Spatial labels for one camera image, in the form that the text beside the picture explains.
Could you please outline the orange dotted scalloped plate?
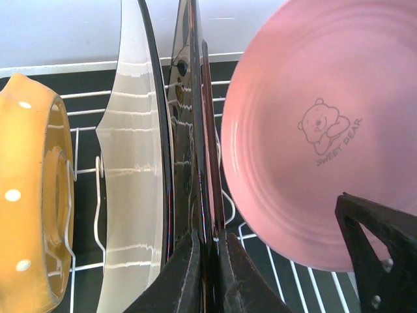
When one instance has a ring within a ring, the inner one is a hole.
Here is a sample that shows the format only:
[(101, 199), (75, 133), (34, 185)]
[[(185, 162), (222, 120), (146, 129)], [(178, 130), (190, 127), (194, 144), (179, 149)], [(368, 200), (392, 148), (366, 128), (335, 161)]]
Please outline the orange dotted scalloped plate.
[(14, 74), (1, 90), (1, 311), (50, 312), (72, 263), (72, 139), (62, 98)]

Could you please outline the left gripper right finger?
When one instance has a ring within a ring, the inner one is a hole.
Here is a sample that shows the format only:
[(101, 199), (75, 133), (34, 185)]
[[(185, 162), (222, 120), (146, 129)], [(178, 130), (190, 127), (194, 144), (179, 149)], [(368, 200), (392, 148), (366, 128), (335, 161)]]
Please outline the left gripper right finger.
[(218, 243), (224, 312), (290, 312), (265, 282), (235, 234), (222, 231)]

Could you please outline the white square plate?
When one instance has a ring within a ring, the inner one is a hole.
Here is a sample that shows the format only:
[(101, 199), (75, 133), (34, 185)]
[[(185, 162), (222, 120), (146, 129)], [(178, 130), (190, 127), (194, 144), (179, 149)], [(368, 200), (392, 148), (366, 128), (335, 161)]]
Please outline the white square plate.
[(160, 112), (164, 107), (147, 5), (123, 1), (115, 81), (96, 128), (107, 197), (99, 312), (123, 312), (160, 273), (165, 211)]

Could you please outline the pink round plate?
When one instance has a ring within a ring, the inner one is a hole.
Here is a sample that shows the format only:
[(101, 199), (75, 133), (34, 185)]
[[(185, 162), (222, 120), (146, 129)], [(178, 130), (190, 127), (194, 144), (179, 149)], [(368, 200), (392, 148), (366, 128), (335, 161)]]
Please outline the pink round plate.
[(234, 71), (221, 147), (260, 239), (299, 264), (351, 271), (340, 194), (416, 213), (416, 2), (282, 4)]

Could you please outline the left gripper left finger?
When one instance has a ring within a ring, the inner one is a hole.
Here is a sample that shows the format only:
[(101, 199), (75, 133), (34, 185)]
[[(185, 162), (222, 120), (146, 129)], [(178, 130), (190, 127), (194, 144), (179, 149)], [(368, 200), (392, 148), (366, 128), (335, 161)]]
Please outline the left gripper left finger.
[(196, 231), (187, 233), (156, 280), (125, 310), (127, 313), (199, 312), (201, 247)]

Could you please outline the white wire dish rack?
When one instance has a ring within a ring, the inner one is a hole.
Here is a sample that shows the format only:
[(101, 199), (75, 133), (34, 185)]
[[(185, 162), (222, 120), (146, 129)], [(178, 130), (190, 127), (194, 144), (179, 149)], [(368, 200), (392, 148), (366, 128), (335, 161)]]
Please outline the white wire dish rack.
[[(107, 208), (103, 179), (95, 174), (100, 148), (96, 126), (107, 106), (115, 76), (115, 63), (108, 66), (60, 65), (56, 71), (34, 69), (33, 78), (63, 96), (71, 127), (76, 161), (74, 253), (76, 270), (58, 312), (94, 312), (103, 278)], [(229, 189), (223, 188), (226, 227), (236, 234), (268, 285), (293, 312), (358, 312), (354, 276), (308, 269), (285, 259), (266, 246), (235, 209)]]

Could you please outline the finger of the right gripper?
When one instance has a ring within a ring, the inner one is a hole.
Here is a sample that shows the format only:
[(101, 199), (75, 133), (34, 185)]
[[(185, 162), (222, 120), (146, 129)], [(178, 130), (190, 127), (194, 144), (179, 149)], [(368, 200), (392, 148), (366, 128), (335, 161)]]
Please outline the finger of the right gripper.
[(362, 312), (416, 311), (416, 216), (347, 193), (336, 218)]

